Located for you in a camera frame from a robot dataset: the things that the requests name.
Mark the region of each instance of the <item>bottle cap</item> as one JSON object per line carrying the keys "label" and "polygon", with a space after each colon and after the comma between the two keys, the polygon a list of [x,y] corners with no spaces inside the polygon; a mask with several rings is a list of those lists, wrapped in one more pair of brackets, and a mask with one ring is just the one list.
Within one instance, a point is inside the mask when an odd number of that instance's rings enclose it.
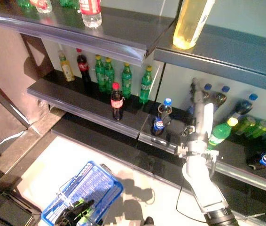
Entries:
{"label": "bottle cap", "polygon": [[211,87],[212,87],[212,85],[211,85],[211,84],[209,84],[209,83],[206,83],[206,85],[204,86],[204,90],[210,90],[210,89],[211,89]]}
{"label": "bottle cap", "polygon": [[147,66],[147,71],[148,71],[148,72],[151,72],[151,71],[152,71],[152,66],[150,66],[150,65]]}
{"label": "bottle cap", "polygon": [[112,88],[113,89],[119,89],[119,83],[118,82],[112,83]]}
{"label": "bottle cap", "polygon": [[229,86],[223,86],[223,88],[222,88],[222,91],[224,93],[227,93],[229,90],[230,90],[230,87]]}
{"label": "bottle cap", "polygon": [[249,96],[249,99],[250,100],[256,100],[258,98],[258,96],[255,94],[255,93],[252,93],[250,96]]}
{"label": "bottle cap", "polygon": [[238,120],[236,118],[233,118],[233,117],[230,117],[228,120],[227,120],[227,124],[229,126],[235,126],[236,124],[238,123]]}
{"label": "bottle cap", "polygon": [[166,98],[163,102],[165,106],[171,106],[172,105],[172,99]]}

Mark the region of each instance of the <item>plastic bottle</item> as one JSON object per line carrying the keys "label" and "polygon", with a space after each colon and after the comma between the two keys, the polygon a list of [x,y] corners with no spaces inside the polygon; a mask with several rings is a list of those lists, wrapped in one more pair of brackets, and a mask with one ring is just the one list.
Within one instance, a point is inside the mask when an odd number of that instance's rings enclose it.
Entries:
{"label": "plastic bottle", "polygon": [[175,46],[181,49],[189,49],[196,44],[214,1],[184,1],[173,37]]}
{"label": "plastic bottle", "polygon": [[106,91],[106,85],[105,85],[105,66],[101,61],[101,56],[96,55],[95,56],[96,63],[95,63],[95,73],[97,82],[99,84],[99,90],[100,92]]}
{"label": "plastic bottle", "polygon": [[124,98],[129,98],[131,95],[131,84],[132,84],[132,73],[130,70],[130,65],[124,63],[125,67],[122,73],[122,87]]}
{"label": "plastic bottle", "polygon": [[102,24],[100,0],[79,0],[83,22],[86,27],[96,28]]}
{"label": "plastic bottle", "polygon": [[227,122],[214,127],[208,140],[208,148],[212,149],[225,140],[230,135],[231,128],[237,123],[236,118],[229,118]]}
{"label": "plastic bottle", "polygon": [[119,83],[114,82],[113,92],[111,94],[111,106],[113,118],[117,121],[121,120],[123,117],[123,95],[122,91],[119,90]]}
{"label": "plastic bottle", "polygon": [[139,102],[145,104],[149,100],[149,93],[152,84],[152,66],[147,66],[146,73],[141,80],[141,95],[139,96]]}
{"label": "plastic bottle", "polygon": [[163,124],[163,119],[165,116],[172,113],[172,100],[170,98],[166,98],[163,104],[160,104],[158,107],[158,116],[156,116],[152,133],[155,136],[159,136],[163,133],[164,127],[166,125]]}
{"label": "plastic bottle", "polygon": [[106,66],[105,66],[105,84],[106,84],[106,92],[110,94],[112,92],[112,83],[114,82],[114,68],[111,65],[111,59],[109,57],[106,58]]}

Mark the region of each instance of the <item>bottle label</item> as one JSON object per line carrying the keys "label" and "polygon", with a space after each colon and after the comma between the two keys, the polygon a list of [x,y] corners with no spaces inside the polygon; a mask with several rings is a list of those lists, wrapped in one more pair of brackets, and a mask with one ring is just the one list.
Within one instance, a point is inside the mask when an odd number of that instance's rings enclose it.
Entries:
{"label": "bottle label", "polygon": [[100,0],[80,0],[81,13],[94,15],[101,12]]}
{"label": "bottle label", "polygon": [[89,69],[88,63],[78,63],[78,67],[82,72],[87,71]]}
{"label": "bottle label", "polygon": [[111,100],[111,106],[113,108],[120,108],[123,106],[123,99],[115,101],[115,100]]}

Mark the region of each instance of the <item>store shelf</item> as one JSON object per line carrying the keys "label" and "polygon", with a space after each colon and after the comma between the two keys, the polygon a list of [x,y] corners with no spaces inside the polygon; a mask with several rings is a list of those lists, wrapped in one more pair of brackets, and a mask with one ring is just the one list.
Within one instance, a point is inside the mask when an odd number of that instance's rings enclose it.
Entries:
{"label": "store shelf", "polygon": [[67,82],[60,71],[53,71],[27,89],[27,93],[49,102],[62,110],[90,120],[109,129],[137,138],[152,102],[139,104],[131,95],[124,103],[124,116],[116,121],[112,117],[110,96],[98,91],[97,83],[84,86],[81,78]]}
{"label": "store shelf", "polygon": [[154,59],[266,89],[266,38],[205,25],[197,44],[172,44],[175,24],[160,40]]}
{"label": "store shelf", "polygon": [[16,1],[0,1],[0,26],[20,33],[82,48],[116,60],[141,65],[156,47],[173,19],[102,7],[102,25],[84,26],[81,14],[52,1],[53,12],[26,10]]}

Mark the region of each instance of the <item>soda bottle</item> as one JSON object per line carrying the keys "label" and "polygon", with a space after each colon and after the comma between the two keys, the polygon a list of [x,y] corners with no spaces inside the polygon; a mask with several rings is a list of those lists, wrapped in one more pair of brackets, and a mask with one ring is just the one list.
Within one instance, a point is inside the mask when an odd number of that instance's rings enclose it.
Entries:
{"label": "soda bottle", "polygon": [[77,49],[77,52],[78,52],[77,63],[78,63],[80,72],[82,74],[82,79],[85,84],[88,84],[91,82],[91,78],[89,76],[89,65],[87,63],[86,56],[82,54],[82,50],[79,48]]}
{"label": "soda bottle", "polygon": [[123,117],[123,95],[122,91],[119,90],[118,82],[114,82],[113,92],[111,94],[111,106],[112,106],[112,115],[113,118],[117,121],[121,120]]}
{"label": "soda bottle", "polygon": [[212,149],[225,140],[230,135],[231,128],[237,123],[238,120],[236,118],[229,118],[227,122],[214,127],[208,140],[208,148]]}
{"label": "soda bottle", "polygon": [[98,27],[102,24],[100,0],[79,0],[83,22],[86,27]]}
{"label": "soda bottle", "polygon": [[152,66],[147,66],[146,73],[141,80],[141,95],[139,97],[139,102],[145,104],[149,100],[149,93],[152,84]]}
{"label": "soda bottle", "polygon": [[106,86],[105,86],[105,66],[101,61],[101,56],[96,55],[95,56],[96,63],[95,63],[95,73],[96,73],[96,78],[97,82],[99,84],[99,90],[100,92],[105,92],[106,91]]}
{"label": "soda bottle", "polygon": [[155,136],[159,136],[163,133],[164,127],[166,125],[163,124],[163,119],[165,116],[172,113],[172,100],[170,98],[166,98],[163,104],[160,104],[158,107],[158,116],[156,116],[152,133]]}
{"label": "soda bottle", "polygon": [[105,84],[106,84],[106,92],[108,94],[112,92],[113,82],[114,82],[114,68],[111,65],[111,59],[107,57],[106,66],[105,66]]}
{"label": "soda bottle", "polygon": [[122,73],[122,86],[124,98],[129,98],[131,95],[132,73],[130,65],[125,63],[125,67]]}

